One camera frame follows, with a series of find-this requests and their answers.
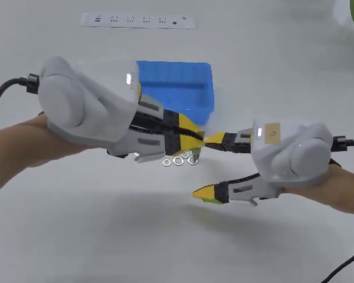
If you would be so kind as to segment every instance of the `human hand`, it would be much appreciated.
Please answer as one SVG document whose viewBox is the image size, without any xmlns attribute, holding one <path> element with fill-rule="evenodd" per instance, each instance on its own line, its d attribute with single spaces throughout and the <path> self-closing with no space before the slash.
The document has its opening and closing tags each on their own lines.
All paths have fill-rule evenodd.
<svg viewBox="0 0 354 283">
<path fill-rule="evenodd" d="M 299 195 L 346 213 L 354 213 L 354 173 L 337 165 L 329 166 L 328 180 L 318 186 L 286 188 L 284 193 Z"/>
<path fill-rule="evenodd" d="M 52 133 L 47 127 L 47 117 L 45 114 L 40 114 L 36 118 L 21 123 L 21 125 L 31 130 L 32 133 L 37 132 L 37 140 L 33 140 L 34 147 L 32 147 L 31 152 L 34 161 L 29 167 L 38 167 L 49 161 L 92 149 L 92 147 L 85 145 L 70 143 Z"/>
</svg>

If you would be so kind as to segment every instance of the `electrical outlet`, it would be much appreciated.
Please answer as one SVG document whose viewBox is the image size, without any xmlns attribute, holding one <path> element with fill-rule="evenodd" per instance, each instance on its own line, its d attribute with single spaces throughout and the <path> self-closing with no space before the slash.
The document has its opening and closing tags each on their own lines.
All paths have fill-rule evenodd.
<svg viewBox="0 0 354 283">
<path fill-rule="evenodd" d="M 196 20 L 188 16 L 135 16 L 114 13 L 84 13 L 83 27 L 197 29 Z"/>
</svg>

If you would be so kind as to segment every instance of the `blue container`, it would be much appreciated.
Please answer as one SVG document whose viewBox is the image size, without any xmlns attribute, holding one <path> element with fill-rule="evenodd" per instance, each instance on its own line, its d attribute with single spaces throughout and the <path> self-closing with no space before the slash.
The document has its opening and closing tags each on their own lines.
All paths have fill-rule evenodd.
<svg viewBox="0 0 354 283">
<path fill-rule="evenodd" d="M 211 66 L 207 63 L 138 61 L 142 92 L 165 109 L 204 125 L 214 110 Z"/>
</svg>

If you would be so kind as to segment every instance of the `washer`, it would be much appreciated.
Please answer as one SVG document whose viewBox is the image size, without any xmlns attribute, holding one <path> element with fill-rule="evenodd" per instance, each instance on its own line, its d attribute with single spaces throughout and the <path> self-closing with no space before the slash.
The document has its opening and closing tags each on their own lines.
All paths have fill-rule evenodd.
<svg viewBox="0 0 354 283">
<path fill-rule="evenodd" d="M 172 164 L 172 162 L 168 158 L 164 158 L 163 161 L 162 161 L 162 164 L 165 167 L 168 167 L 168 166 L 170 166 Z"/>
<path fill-rule="evenodd" d="M 174 163 L 176 166 L 181 166 L 181 165 L 183 165 L 183 162 L 184 162 L 184 160 L 183 160 L 183 158 L 180 157 L 180 156 L 176 156 L 176 157 L 173 158 L 173 163 Z"/>
<path fill-rule="evenodd" d="M 189 156 L 190 156 L 190 152 L 184 152 L 184 153 L 181 154 L 181 157 L 184 158 L 184 159 L 189 158 Z"/>
<path fill-rule="evenodd" d="M 190 165 L 197 165 L 199 162 L 199 158 L 194 162 L 194 156 L 193 155 L 190 155 L 189 158 L 188 158 L 188 163 Z"/>
</svg>

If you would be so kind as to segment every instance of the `white table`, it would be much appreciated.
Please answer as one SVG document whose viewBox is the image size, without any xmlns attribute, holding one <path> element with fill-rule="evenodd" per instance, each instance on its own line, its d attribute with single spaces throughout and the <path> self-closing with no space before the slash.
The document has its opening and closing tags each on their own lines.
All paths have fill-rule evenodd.
<svg viewBox="0 0 354 283">
<path fill-rule="evenodd" d="M 267 114 L 323 121 L 354 139 L 354 33 L 336 26 L 332 4 L 0 0 L 0 84 L 54 54 L 204 61 L 216 98 L 209 134 Z M 79 26 L 83 12 L 102 10 L 189 13 L 199 30 Z M 35 96 L 14 87 L 0 102 L 0 128 L 39 111 Z M 354 172 L 354 148 L 335 159 Z M 191 198 L 254 170 L 248 156 L 212 150 L 195 167 L 92 150 L 27 170 L 0 192 L 0 282 L 308 283 L 354 254 L 354 216 L 314 202 L 282 196 L 252 208 Z M 332 282 L 354 283 L 354 264 Z"/>
</svg>

